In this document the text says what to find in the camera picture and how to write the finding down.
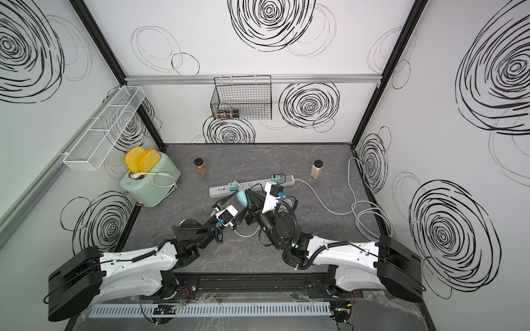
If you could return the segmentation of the blue earbud case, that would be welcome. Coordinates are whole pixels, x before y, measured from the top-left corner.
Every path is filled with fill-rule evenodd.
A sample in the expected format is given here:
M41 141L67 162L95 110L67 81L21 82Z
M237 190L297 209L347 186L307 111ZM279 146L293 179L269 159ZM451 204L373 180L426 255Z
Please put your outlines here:
M244 190L238 191L236 197L242 207L246 208L248 206L247 194Z

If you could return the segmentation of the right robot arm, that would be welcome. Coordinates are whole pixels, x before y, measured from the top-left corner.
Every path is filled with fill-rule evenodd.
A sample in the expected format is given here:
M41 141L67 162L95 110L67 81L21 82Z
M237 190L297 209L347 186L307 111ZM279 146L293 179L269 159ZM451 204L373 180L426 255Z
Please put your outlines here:
M247 220L256 221L282 260L296 270L328 266L330 288L345 292L387 290L413 303L423 301L420 257L398 240L381 235L377 241L333 241L302 232L294 209L283 193L237 193L247 208Z

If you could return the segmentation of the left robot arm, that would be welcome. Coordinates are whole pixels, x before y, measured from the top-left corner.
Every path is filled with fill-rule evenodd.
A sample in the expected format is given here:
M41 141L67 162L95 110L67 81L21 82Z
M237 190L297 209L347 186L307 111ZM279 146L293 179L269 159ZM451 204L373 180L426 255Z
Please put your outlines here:
M48 277L48 321L69 319L113 299L173 297L180 288L173 271L198 259L212 241L221 243L224 229L236 228L247 210L247 195L239 191L217 201L206 223L184 220L172 228L173 238L154 247L127 252L84 248Z

